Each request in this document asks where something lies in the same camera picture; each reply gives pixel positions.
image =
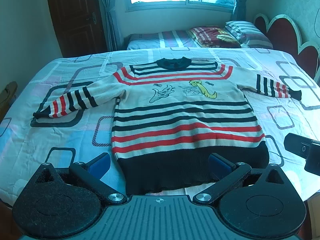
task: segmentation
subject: wooden door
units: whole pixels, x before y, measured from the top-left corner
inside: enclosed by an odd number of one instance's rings
[[[63,57],[107,51],[98,0],[48,0]]]

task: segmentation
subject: patterned bedsheet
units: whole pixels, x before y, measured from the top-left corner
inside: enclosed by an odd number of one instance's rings
[[[160,48],[199,48],[186,31],[170,31],[152,34],[132,34],[127,50],[131,49],[160,49]]]
[[[209,59],[260,70],[261,74],[302,90],[302,101],[269,98],[245,91],[255,111],[270,152],[303,200],[320,189],[320,177],[304,170],[305,160],[287,152],[283,141],[289,132],[320,139],[320,88],[295,63],[291,55],[267,49],[164,48],[118,51],[79,58],[57,59],[41,69],[26,86],[0,124],[0,198],[13,205],[30,177],[43,162],[67,167],[87,162],[103,152],[111,155],[111,168],[101,179],[125,193],[124,176],[110,149],[115,99],[58,119],[32,114],[64,92],[111,75],[123,65],[151,63],[161,58]],[[164,191],[161,194],[194,194],[210,184]]]

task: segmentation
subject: red pillow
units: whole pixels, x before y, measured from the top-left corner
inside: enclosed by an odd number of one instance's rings
[[[201,47],[241,48],[236,38],[218,26],[194,27],[189,34]]]

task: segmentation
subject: heart-shaped headboard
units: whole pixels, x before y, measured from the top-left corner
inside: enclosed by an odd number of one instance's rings
[[[297,64],[316,82],[320,79],[318,55],[319,45],[314,41],[302,44],[299,28],[294,21],[285,14],[275,16],[269,22],[264,14],[257,14],[254,25],[268,37],[274,50],[281,50],[293,56]]]

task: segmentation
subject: pillowcase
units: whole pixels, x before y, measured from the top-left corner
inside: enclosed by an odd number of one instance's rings
[[[194,27],[188,33],[204,48],[240,48],[238,41],[218,26]]]
[[[226,23],[226,29],[242,44],[249,48],[273,49],[270,40],[250,22],[231,21]]]

